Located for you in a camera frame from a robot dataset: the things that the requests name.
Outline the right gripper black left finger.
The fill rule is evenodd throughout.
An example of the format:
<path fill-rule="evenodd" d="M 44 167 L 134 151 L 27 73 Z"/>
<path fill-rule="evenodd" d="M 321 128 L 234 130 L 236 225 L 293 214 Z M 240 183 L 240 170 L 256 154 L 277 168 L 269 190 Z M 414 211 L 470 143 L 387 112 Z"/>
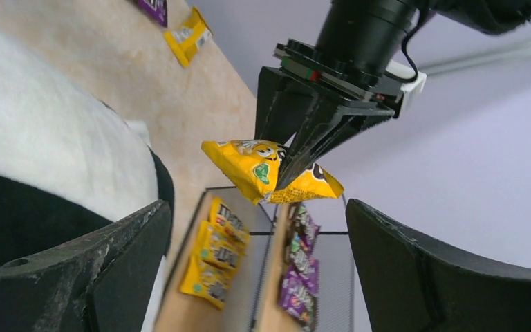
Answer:
<path fill-rule="evenodd" d="M 139 331 L 170 233 L 164 201 L 0 266 L 0 331 Z"/>

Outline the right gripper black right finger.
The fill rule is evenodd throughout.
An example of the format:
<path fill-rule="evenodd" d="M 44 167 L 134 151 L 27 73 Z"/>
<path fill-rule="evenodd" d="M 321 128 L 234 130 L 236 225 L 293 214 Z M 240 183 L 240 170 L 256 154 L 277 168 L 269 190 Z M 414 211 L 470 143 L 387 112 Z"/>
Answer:
<path fill-rule="evenodd" d="M 531 331 L 531 268 L 462 250 L 357 199 L 346 222 L 373 331 Z"/>

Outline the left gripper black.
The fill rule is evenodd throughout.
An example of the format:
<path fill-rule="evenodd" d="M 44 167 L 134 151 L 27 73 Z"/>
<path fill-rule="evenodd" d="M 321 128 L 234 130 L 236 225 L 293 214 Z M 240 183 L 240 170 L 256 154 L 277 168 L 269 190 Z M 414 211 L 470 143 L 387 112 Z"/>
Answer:
<path fill-rule="evenodd" d="M 264 66 L 258 78 L 254 137 L 289 146 L 279 169 L 278 190 L 289 186 L 320 157 L 343 142 L 392 119 L 396 111 L 389 107 L 399 110 L 404 104 L 402 83 L 389 74 L 367 73 L 309 44 L 289 39 L 285 44 L 276 45 L 274 56 L 281 60 L 285 71 L 308 81 L 331 86 L 357 99 L 380 102 L 341 104 L 315 100 L 309 106 L 312 92 L 307 86 L 280 68 Z"/>

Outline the yellow candy bag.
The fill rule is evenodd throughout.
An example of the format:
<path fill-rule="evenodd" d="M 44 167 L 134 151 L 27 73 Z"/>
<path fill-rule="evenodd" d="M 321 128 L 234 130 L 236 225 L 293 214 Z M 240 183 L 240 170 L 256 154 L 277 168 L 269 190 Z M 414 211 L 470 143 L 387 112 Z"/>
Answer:
<path fill-rule="evenodd" d="M 285 204 L 313 199 L 338 199 L 342 184 L 318 164 L 302 172 L 283 189 L 277 189 L 286 147 L 267 140 L 204 141 L 206 156 L 253 204 Z"/>

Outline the purple brown candy bag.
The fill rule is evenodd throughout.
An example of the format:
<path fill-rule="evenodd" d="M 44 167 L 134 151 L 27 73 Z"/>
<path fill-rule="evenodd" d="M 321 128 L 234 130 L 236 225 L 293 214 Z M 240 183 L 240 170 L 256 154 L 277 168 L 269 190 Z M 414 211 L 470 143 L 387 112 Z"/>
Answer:
<path fill-rule="evenodd" d="M 281 278 L 278 305 L 298 323 L 302 331 L 315 331 L 317 298 L 296 272 L 289 270 Z"/>

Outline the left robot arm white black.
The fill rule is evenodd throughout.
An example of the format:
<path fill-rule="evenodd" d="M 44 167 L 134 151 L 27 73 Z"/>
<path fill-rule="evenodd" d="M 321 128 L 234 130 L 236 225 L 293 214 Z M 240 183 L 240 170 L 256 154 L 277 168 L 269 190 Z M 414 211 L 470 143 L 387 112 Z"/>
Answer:
<path fill-rule="evenodd" d="M 275 47 L 281 63 L 260 71 L 254 136 L 288 144 L 277 189 L 400 115 L 421 76 L 413 60 L 399 73 L 392 57 L 437 14 L 502 35 L 531 20 L 531 1 L 333 1 L 314 45 L 289 39 Z"/>

